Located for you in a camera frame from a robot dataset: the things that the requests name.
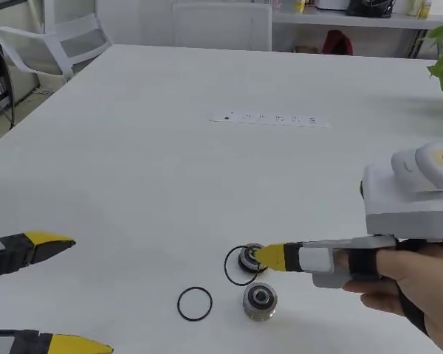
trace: table surface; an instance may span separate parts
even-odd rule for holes
[[[239,244],[364,235],[364,166],[443,138],[428,64],[113,46],[0,140],[0,236],[78,241],[0,277],[0,328],[78,334],[118,354],[440,353],[405,319],[308,274],[260,276],[279,303],[252,322],[222,270]],[[331,127],[211,122],[220,109]],[[245,279],[236,259],[229,268]],[[198,323],[176,311],[193,285],[213,295]]]

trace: rubber o-ring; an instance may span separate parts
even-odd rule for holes
[[[207,310],[207,312],[205,314],[203,314],[200,317],[196,317],[196,318],[192,318],[192,317],[187,317],[185,314],[182,313],[182,310],[180,309],[180,300],[182,299],[182,297],[188,293],[191,290],[200,290],[203,291],[204,293],[206,293],[208,295],[208,299],[210,300],[210,306]],[[213,307],[213,299],[212,299],[212,295],[208,292],[207,289],[202,288],[201,286],[192,286],[190,288],[185,289],[180,295],[179,298],[177,299],[177,311],[179,312],[179,315],[186,321],[189,322],[197,322],[197,321],[201,321],[203,320],[205,317],[208,316],[208,314],[210,313],[210,311],[212,311],[212,307]]]
[[[256,273],[254,274],[254,277],[253,277],[251,280],[247,281],[247,282],[235,282],[235,281],[234,281],[233,279],[231,279],[230,276],[228,275],[228,271],[227,271],[227,262],[228,262],[228,258],[230,257],[230,255],[231,255],[234,251],[236,251],[237,249],[247,249],[247,248],[248,248],[248,246],[246,246],[246,245],[240,245],[240,246],[237,246],[237,247],[231,249],[231,250],[228,252],[227,256],[224,258],[224,263],[223,263],[224,275],[227,276],[228,281],[230,281],[232,284],[237,285],[237,286],[247,286],[247,285],[249,285],[249,284],[252,284],[252,283],[256,280],[256,278],[258,277],[258,274],[261,273],[261,272],[259,271],[259,268],[261,267],[261,264],[258,263],[258,269],[256,270]]]

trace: chair backrest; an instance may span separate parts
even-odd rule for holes
[[[94,13],[57,24],[55,34],[72,65],[97,57],[111,45]]]
[[[7,63],[23,72],[73,76],[72,64],[54,34],[0,27],[0,45]]]
[[[176,46],[272,50],[272,8],[266,4],[173,4],[172,23]]]
[[[68,79],[75,64],[95,58],[111,46],[95,14],[59,24],[44,35],[0,27],[0,44],[20,70]]]

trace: white shelf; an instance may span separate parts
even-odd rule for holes
[[[306,7],[304,13],[294,10],[278,10],[272,20],[282,24],[323,24],[334,26],[404,28],[412,30],[431,30],[443,25],[443,16],[429,15],[426,19],[393,13],[391,18],[369,18],[347,16],[343,11],[319,10]]]

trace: human hand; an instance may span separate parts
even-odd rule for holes
[[[404,316],[399,301],[403,294],[425,314],[432,341],[443,350],[443,246],[428,244],[419,252],[379,250],[377,282],[349,282],[345,291],[359,293],[368,308]]]

